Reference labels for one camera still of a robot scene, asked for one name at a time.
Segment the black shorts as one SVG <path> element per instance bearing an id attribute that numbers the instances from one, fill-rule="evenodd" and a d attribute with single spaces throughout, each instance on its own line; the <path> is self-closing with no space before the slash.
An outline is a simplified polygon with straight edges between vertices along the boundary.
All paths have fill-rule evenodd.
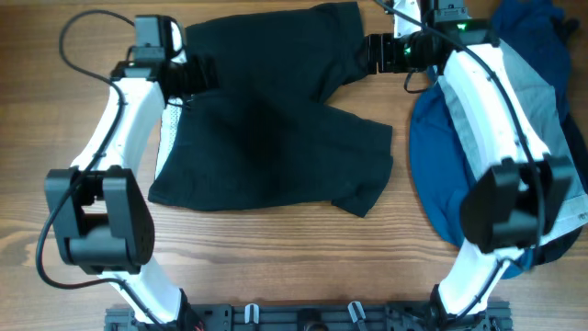
<path id="1" fill-rule="evenodd" d="M 187 98 L 151 202 L 368 213 L 390 179 L 392 128 L 327 103 L 367 74 L 357 3 L 217 18 L 186 36 L 206 88 Z"/>

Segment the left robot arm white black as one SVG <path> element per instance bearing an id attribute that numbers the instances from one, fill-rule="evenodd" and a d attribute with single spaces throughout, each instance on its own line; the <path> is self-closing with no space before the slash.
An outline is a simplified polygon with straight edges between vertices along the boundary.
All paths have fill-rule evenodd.
<path id="1" fill-rule="evenodd" d="M 176 54 L 118 63 L 105 80 L 110 96 L 90 141 L 69 167 L 52 169 L 44 183 L 50 214 L 35 253 L 40 278 L 62 290 L 111 284 L 130 305 L 139 330 L 206 327 L 153 257 L 154 222 L 135 178 L 168 99 L 189 89 L 184 72 Z M 91 280 L 61 283 L 49 277 L 43 266 L 49 233 L 62 261 Z"/>

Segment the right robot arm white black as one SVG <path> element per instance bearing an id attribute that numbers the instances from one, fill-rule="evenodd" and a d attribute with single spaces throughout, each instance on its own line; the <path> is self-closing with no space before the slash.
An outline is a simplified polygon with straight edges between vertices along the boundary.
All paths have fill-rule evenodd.
<path id="1" fill-rule="evenodd" d="M 394 31 L 370 37 L 371 67 L 404 74 L 436 67 L 479 148 L 483 173 L 460 206 L 464 242 L 421 317 L 431 330 L 473 328 L 486 317 L 489 296 L 507 269 L 537 265 L 575 168 L 550 153 L 526 118 L 488 20 L 456 7 L 431 5 L 422 13 L 414 1 L 382 7 L 393 15 Z"/>

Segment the blue garment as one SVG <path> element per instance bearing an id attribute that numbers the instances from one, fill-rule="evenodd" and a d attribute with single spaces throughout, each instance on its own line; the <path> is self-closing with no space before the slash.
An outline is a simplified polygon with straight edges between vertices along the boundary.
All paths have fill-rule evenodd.
<path id="1" fill-rule="evenodd" d="M 435 67 L 425 74 L 430 85 L 416 100 L 409 130 L 413 183 L 434 230 L 460 248 L 465 236 L 459 207 L 473 186 L 474 176 L 437 83 Z"/>

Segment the light denim shorts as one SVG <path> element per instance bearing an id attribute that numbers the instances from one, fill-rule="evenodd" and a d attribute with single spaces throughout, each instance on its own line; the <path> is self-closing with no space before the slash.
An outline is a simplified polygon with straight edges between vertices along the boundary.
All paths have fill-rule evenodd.
<path id="1" fill-rule="evenodd" d="M 525 112 L 526 118 L 538 138 L 548 147 L 553 157 L 571 157 L 570 148 L 560 126 L 555 89 L 547 83 L 526 60 L 505 41 L 501 42 L 506 74 L 516 97 Z M 437 79 L 448 107 L 449 115 L 460 140 L 460 149 L 469 162 L 468 174 L 478 180 L 485 169 L 475 142 L 474 133 L 469 126 L 466 112 L 458 100 L 458 95 L 447 79 Z M 573 174 L 571 186 L 563 201 L 559 215 L 552 230 L 541 238 L 546 245 L 586 224 L 587 194 L 577 173 Z"/>

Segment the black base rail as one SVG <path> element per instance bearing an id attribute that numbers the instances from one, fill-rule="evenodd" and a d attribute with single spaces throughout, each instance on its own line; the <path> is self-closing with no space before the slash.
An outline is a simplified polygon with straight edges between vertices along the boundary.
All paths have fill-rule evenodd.
<path id="1" fill-rule="evenodd" d="M 425 302 L 388 302 L 379 305 L 247 306 L 229 304 L 192 305 L 203 320 L 204 330 L 427 330 Z M 157 330 L 134 317 L 132 309 L 108 309 L 104 330 Z M 488 303 L 479 322 L 464 318 L 447 330 L 512 331 L 514 322 L 508 302 Z"/>

